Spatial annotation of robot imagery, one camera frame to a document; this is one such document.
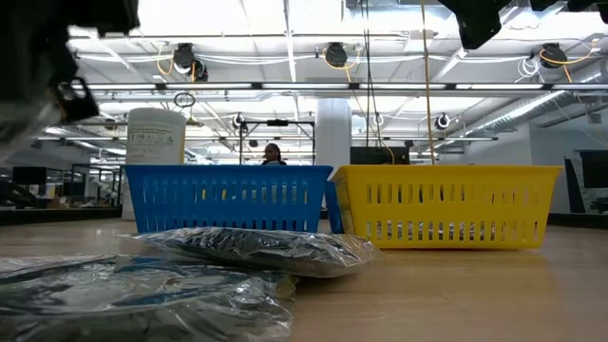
desk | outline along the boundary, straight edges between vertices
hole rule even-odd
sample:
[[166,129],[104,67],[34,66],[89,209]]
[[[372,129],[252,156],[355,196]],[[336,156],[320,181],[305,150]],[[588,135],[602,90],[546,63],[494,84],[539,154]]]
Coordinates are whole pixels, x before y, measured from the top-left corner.
[[[116,219],[0,227],[0,257],[158,254]],[[388,251],[297,285],[295,342],[606,341],[608,231],[549,227],[539,251]]]

black metal frame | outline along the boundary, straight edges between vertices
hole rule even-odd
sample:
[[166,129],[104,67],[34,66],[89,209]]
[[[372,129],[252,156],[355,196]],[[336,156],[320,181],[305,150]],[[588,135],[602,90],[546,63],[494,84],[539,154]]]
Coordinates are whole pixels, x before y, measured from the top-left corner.
[[[102,168],[100,166],[119,166],[118,171],[116,170],[108,170],[106,168]],[[74,193],[74,174],[76,173],[76,168],[77,167],[81,167],[81,168],[87,168],[87,169],[92,169],[92,170],[99,170],[99,181],[102,180],[102,171],[112,171],[112,190],[114,190],[114,185],[116,185],[116,174],[118,173],[118,197],[116,199],[116,205],[115,206],[120,206],[122,205],[122,186],[123,186],[123,172],[124,172],[124,164],[118,164],[118,163],[109,163],[109,164],[103,164],[103,165],[99,165],[99,164],[90,164],[90,163],[74,163],[72,164],[71,167],[71,173],[69,175],[69,193],[73,194]],[[100,197],[100,191],[101,189],[98,187],[97,188],[97,200],[99,200]],[[73,200],[73,196],[72,199],[70,199],[70,204],[74,203]]]
[[[247,124],[252,124],[253,127],[249,128],[247,133],[245,133],[245,135],[243,136],[243,128],[247,125]],[[297,122],[297,121],[290,121],[290,120],[267,120],[267,121],[241,121],[239,126],[238,126],[238,164],[242,165],[243,164],[243,141],[245,140],[245,138],[247,138],[251,133],[253,133],[256,128],[258,128],[261,124],[266,124],[269,126],[286,126],[289,124],[295,124],[297,127],[302,129],[302,132],[304,132],[304,134],[309,137],[312,141],[313,141],[313,165],[314,165],[314,161],[315,161],[315,151],[316,151],[316,126],[314,124],[314,122]],[[308,134],[306,132],[306,130],[304,129],[304,127],[302,126],[303,124],[309,124],[312,128],[313,128],[313,135],[311,136],[310,134]],[[274,137],[273,138],[274,141],[279,141],[281,140],[281,137]]]

pillar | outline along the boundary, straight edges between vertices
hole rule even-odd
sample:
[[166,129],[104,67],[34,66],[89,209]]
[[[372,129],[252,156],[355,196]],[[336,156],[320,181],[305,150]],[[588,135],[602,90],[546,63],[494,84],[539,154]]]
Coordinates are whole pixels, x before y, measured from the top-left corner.
[[316,164],[333,166],[351,163],[351,107],[348,99],[316,101]]

black bag contents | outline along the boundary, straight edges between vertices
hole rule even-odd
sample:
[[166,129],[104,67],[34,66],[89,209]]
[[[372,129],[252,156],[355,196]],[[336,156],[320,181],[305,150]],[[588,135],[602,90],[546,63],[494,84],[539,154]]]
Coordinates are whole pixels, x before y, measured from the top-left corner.
[[382,255],[371,242],[353,235],[204,227],[133,238],[190,257],[296,276],[348,275]]
[[295,285],[288,275],[141,256],[35,258],[30,265],[26,259],[0,259],[1,341],[290,336]]

ceiling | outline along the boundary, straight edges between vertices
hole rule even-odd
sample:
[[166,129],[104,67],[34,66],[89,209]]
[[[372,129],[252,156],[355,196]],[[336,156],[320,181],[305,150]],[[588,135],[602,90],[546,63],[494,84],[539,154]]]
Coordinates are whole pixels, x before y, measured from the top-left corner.
[[[284,9],[287,3],[289,16]],[[390,1],[370,7],[370,73],[375,82],[423,83],[425,81],[424,40],[422,14],[419,6],[389,6]],[[588,56],[570,66],[577,70],[604,56],[608,30],[599,14],[592,11],[573,13],[563,9],[533,13],[529,9],[508,8],[501,12],[502,30],[477,50],[463,51],[455,17],[443,6],[430,2],[427,6],[428,69],[432,82],[442,83],[526,83],[540,82],[537,72],[523,77],[523,62],[531,51],[541,49],[543,43],[559,43],[571,59]],[[362,32],[366,21],[357,10],[343,9],[341,0],[140,0],[141,26],[129,37],[118,35],[98,39],[92,31],[71,28],[69,47],[78,56],[80,73],[90,84],[150,84],[183,83],[187,78],[176,71],[164,75],[169,69],[171,51],[178,43],[193,43],[197,56],[209,71],[209,82],[337,82],[345,83],[344,70],[327,66],[322,58],[323,48],[330,42],[343,43],[350,55],[349,70],[353,82],[365,83],[368,63],[364,54]],[[288,37],[289,24],[291,37]],[[561,68],[539,70],[546,82],[563,82]],[[100,103],[103,117],[89,120],[98,123],[115,118],[124,121],[124,114],[138,107],[174,108],[171,101],[161,97],[137,100],[137,94],[118,91],[98,94],[110,97],[120,95],[122,102],[105,99]],[[187,136],[228,136],[232,118],[241,113],[247,120],[275,118],[313,121],[316,111],[314,94],[300,96],[269,96],[260,101],[225,102],[217,100],[197,103],[184,115],[204,124],[188,126]],[[426,136],[427,101],[424,97],[377,96],[377,111],[382,116],[381,134],[385,136]],[[367,108],[366,96],[347,96],[354,115],[361,116],[357,100]],[[515,97],[466,96],[430,99],[430,114],[434,118],[446,113],[452,124],[474,124],[496,109],[513,101]],[[355,136],[364,137],[365,127]],[[102,126],[83,123],[64,127],[52,135],[71,137],[122,137],[125,126],[109,130]],[[293,152],[292,159],[307,163],[312,144],[295,126],[260,127],[254,136],[301,136],[301,141],[283,142],[285,152]],[[108,156],[123,154],[124,142],[90,141],[94,147],[111,148]],[[250,148],[261,151],[259,147]],[[188,141],[191,157],[213,158],[221,162],[234,162],[230,147],[236,142]]]

